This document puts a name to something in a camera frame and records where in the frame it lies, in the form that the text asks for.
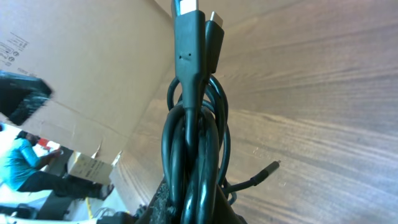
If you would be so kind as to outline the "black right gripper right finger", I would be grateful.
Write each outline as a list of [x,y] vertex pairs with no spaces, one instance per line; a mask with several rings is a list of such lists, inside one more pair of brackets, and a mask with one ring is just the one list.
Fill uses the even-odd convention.
[[220,186],[216,187],[216,198],[214,206],[215,224],[247,224],[247,221],[237,215],[231,208]]

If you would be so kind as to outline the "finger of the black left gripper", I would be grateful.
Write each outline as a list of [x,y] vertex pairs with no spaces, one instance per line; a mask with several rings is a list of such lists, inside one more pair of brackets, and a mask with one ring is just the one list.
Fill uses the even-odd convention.
[[41,78],[1,70],[1,113],[17,126],[22,126],[52,94]]

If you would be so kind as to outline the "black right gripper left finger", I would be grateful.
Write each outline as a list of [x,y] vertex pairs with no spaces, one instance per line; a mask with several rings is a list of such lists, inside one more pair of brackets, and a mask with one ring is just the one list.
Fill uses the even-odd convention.
[[185,223],[183,219],[183,203],[180,210],[172,205],[169,186],[165,179],[160,182],[153,198],[141,217],[141,223],[146,224],[172,224]]

